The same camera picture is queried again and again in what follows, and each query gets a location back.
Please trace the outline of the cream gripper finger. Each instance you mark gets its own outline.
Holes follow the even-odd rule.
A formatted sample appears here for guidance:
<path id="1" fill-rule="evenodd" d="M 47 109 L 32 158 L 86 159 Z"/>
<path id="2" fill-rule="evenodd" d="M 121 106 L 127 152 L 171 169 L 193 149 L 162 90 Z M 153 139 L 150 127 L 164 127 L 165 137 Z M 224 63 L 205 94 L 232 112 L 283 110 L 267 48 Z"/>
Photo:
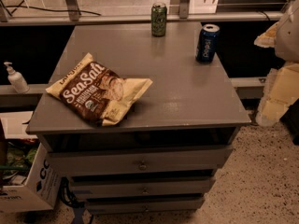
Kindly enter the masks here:
<path id="1" fill-rule="evenodd" d="M 276 22 L 254 40 L 254 45 L 261 48 L 273 48 L 276 44 L 277 29 L 278 23 Z"/>
<path id="2" fill-rule="evenodd" d="M 264 84 L 256 122 L 264 127 L 273 126 L 298 99 L 299 63 L 285 62 L 282 68 L 271 69 Z"/>

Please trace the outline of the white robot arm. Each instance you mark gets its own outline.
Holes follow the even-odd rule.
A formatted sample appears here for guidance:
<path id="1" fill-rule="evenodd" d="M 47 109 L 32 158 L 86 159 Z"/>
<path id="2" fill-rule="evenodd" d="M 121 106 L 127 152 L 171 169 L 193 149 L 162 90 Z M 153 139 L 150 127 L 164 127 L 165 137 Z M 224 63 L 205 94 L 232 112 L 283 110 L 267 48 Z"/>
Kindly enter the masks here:
<path id="1" fill-rule="evenodd" d="M 299 0 L 291 2 L 281 19 L 259 35 L 254 44 L 273 48 L 285 62 L 267 75 L 256 115 L 260 126 L 273 126 L 299 99 Z"/>

